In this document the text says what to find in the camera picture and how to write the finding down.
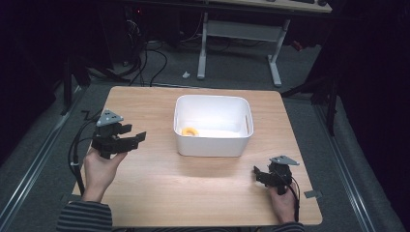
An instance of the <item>human hand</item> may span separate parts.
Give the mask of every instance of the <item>human hand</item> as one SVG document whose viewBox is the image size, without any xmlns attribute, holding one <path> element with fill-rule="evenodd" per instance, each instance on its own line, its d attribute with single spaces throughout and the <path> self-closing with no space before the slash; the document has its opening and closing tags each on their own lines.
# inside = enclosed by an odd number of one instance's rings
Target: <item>human hand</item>
<svg viewBox="0 0 410 232">
<path fill-rule="evenodd" d="M 292 182 L 290 187 L 295 189 L 295 183 Z M 286 188 L 286 193 L 279 195 L 278 188 L 268 187 L 268 190 L 271 195 L 274 213 L 278 217 L 279 223 L 284 224 L 286 222 L 295 221 L 296 199 L 292 191 L 289 188 Z"/>
<path fill-rule="evenodd" d="M 118 165 L 127 153 L 117 154 L 112 159 L 104 159 L 94 148 L 84 158 L 86 188 L 83 201 L 101 202 L 106 189 L 111 185 L 117 173 Z"/>
</svg>

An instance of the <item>striped sleeve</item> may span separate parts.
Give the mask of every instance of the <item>striped sleeve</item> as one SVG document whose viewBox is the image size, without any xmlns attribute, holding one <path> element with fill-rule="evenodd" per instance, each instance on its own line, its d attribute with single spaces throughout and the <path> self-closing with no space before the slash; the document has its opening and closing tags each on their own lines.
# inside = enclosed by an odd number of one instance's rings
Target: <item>striped sleeve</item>
<svg viewBox="0 0 410 232">
<path fill-rule="evenodd" d="M 61 211 L 57 231 L 111 231 L 112 215 L 108 205 L 74 201 Z"/>
<path fill-rule="evenodd" d="M 272 232 L 304 232 L 305 227 L 299 222 L 288 222 L 272 229 Z"/>
</svg>

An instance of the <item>small white object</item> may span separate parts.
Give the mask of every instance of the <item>small white object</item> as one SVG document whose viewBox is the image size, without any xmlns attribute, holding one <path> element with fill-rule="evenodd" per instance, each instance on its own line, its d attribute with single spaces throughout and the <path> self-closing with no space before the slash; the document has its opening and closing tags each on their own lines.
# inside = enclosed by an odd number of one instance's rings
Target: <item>small white object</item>
<svg viewBox="0 0 410 232">
<path fill-rule="evenodd" d="M 193 128 L 197 136 L 183 136 Z M 239 157 L 253 135 L 249 103 L 239 97 L 184 95 L 175 106 L 178 152 L 193 157 Z"/>
<path fill-rule="evenodd" d="M 183 78 L 188 78 L 188 77 L 190 77 L 190 73 L 185 72 L 185 73 L 182 75 L 182 77 L 183 77 Z"/>
</svg>

